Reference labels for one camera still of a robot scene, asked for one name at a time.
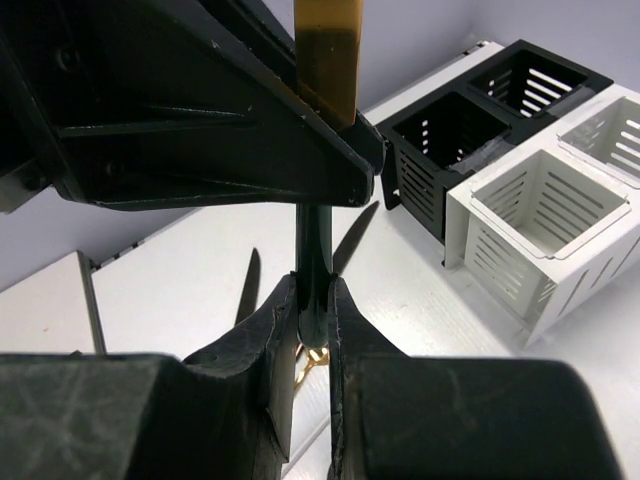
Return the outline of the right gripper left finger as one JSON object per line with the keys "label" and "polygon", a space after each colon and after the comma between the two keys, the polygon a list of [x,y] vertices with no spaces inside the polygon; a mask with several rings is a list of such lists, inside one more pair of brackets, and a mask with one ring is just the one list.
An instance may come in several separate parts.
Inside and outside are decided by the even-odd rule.
{"label": "right gripper left finger", "polygon": [[5,479],[277,479],[291,445],[296,280],[185,359],[1,359]]}

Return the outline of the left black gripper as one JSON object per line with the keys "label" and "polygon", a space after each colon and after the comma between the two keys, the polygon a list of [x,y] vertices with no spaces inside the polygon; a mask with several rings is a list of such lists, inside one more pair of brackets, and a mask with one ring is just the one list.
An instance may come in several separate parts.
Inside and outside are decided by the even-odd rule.
{"label": "left black gripper", "polygon": [[5,1],[1,206],[46,187],[153,210],[355,207],[384,153],[295,94],[293,40],[262,1]]}

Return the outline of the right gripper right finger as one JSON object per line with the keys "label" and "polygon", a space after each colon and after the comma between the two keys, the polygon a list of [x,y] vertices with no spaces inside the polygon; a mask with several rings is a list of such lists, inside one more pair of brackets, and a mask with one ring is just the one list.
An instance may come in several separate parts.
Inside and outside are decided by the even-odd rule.
{"label": "right gripper right finger", "polygon": [[332,479],[618,479],[592,394],[568,364],[412,357],[328,290]]}

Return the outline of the gold knife green handle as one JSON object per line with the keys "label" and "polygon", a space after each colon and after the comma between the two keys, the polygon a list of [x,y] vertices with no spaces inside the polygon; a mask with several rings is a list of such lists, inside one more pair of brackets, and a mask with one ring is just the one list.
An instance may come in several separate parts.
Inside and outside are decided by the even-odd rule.
{"label": "gold knife green handle", "polygon": [[[355,122],[362,31],[361,1],[297,1],[295,43],[298,93],[340,132]],[[299,339],[308,348],[327,343],[332,272],[332,208],[296,206]]]}

